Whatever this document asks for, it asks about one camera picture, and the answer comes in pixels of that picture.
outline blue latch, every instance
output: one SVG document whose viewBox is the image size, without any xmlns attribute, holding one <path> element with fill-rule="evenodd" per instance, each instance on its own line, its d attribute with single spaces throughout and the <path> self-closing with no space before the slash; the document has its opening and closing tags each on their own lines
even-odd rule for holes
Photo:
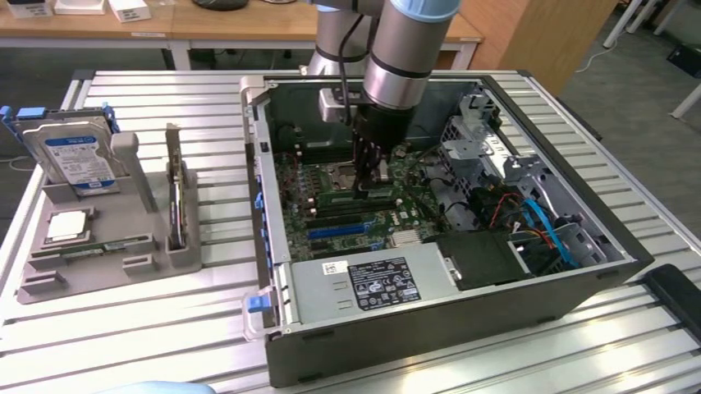
<svg viewBox="0 0 701 394">
<path fill-rule="evenodd" d="M 109 104 L 101 104 L 101 112 L 105 114 L 107 124 L 109 125 L 112 134 L 117 134 L 120 132 L 117 126 L 117 118 L 113 115 L 113 108 L 109 107 Z"/>
<path fill-rule="evenodd" d="M 263 192 L 259 191 L 259 195 L 255 197 L 255 208 L 263 209 Z"/>
<path fill-rule="evenodd" d="M 17 112 L 17 121 L 44 119 L 44 115 L 45 115 L 44 107 L 20 108 L 20 111 Z"/>
<path fill-rule="evenodd" d="M 267 295 L 259 295 L 247 299 L 247 310 L 250 314 L 263 312 L 271 308 L 271 298 Z"/>
<path fill-rule="evenodd" d="M 0 108 L 0 121 L 3 122 L 4 126 L 8 128 L 9 132 L 15 136 L 15 139 L 20 141 L 21 143 L 21 134 L 17 133 L 17 129 L 15 128 L 15 125 L 12 124 L 12 107 L 8 107 L 7 105 Z"/>
</svg>

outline power supply label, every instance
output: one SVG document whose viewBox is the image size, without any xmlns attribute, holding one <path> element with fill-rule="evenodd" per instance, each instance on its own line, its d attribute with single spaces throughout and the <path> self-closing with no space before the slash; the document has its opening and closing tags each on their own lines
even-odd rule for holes
<svg viewBox="0 0 701 394">
<path fill-rule="evenodd" d="M 420 300 L 403 257 L 348 266 L 350 282 L 362 310 Z"/>
</svg>

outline robotic arm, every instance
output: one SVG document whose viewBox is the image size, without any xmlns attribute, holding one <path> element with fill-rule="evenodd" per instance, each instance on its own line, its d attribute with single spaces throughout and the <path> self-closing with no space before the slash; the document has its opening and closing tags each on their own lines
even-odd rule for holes
<svg viewBox="0 0 701 394">
<path fill-rule="evenodd" d="M 323 89 L 319 100 L 324 120 L 343 119 L 352 126 L 355 189 L 362 197 L 374 169 L 406 138 L 460 0 L 312 2 L 320 15 L 308 73 L 340 74 L 346 83 L 346 72 L 360 74 L 367 63 L 363 91 L 348 93 L 347 85 Z"/>
</svg>

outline table leg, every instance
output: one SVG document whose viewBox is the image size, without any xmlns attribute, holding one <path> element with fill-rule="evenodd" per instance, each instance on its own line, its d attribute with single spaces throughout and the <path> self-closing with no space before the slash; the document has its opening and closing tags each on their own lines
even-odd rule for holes
<svg viewBox="0 0 701 394">
<path fill-rule="evenodd" d="M 671 116 L 679 119 L 686 111 L 689 111 L 689 108 L 693 106 L 693 104 L 697 103 L 697 101 L 701 99 L 701 84 L 698 84 L 697 88 L 693 90 L 691 94 L 683 99 L 679 106 L 673 110 Z"/>
<path fill-rule="evenodd" d="M 171 53 L 173 54 L 173 63 L 176 71 L 189 71 L 189 42 L 184 39 L 169 42 Z"/>
<path fill-rule="evenodd" d="M 633 21 L 633 23 L 630 23 L 630 26 L 627 26 L 627 28 L 625 29 L 625 31 L 627 31 L 630 34 L 635 33 L 637 28 L 647 19 L 649 14 L 655 9 L 657 2 L 658 0 L 647 0 L 647 4 L 645 4 L 643 10 L 639 11 L 639 13 L 637 14 L 635 20 Z"/>
<path fill-rule="evenodd" d="M 611 33 L 606 37 L 606 41 L 603 41 L 603 48 L 610 48 L 613 46 L 613 41 L 615 41 L 623 32 L 625 25 L 627 25 L 627 21 L 631 19 L 641 2 L 643 2 L 643 0 L 630 0 L 630 4 L 625 9 L 623 16 L 621 16 L 621 19 L 618 19 L 618 23 L 613 27 Z"/>
<path fill-rule="evenodd" d="M 671 21 L 671 18 L 674 18 L 674 14 L 679 11 L 681 6 L 686 4 L 686 0 L 678 0 L 677 4 L 674 4 L 674 7 L 671 10 L 669 10 L 667 16 L 665 16 L 665 19 L 661 20 L 659 25 L 657 26 L 655 31 L 653 32 L 654 35 L 659 35 L 662 31 L 665 31 L 665 28 L 669 25 L 669 22 Z"/>
<path fill-rule="evenodd" d="M 473 60 L 474 50 L 478 45 L 475 43 L 462 44 L 460 50 L 455 54 L 455 59 L 452 60 L 452 66 L 450 70 L 466 70 L 470 66 L 470 61 Z"/>
</svg>

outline white sticker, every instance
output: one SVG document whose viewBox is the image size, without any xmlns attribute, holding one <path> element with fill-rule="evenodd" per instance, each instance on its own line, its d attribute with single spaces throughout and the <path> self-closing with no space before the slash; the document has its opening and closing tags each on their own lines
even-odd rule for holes
<svg viewBox="0 0 701 394">
<path fill-rule="evenodd" d="M 107 187 L 115 182 L 109 163 L 97 155 L 99 147 L 97 139 L 91 135 L 45 140 L 45 148 L 65 180 L 80 189 Z"/>
<path fill-rule="evenodd" d="M 165 33 L 131 33 L 131 37 L 157 37 L 165 38 Z"/>
<path fill-rule="evenodd" d="M 330 263 L 323 263 L 320 267 L 324 270 L 324 275 L 332 275 L 334 273 L 347 273 L 348 272 L 348 261 L 331 261 Z"/>
</svg>

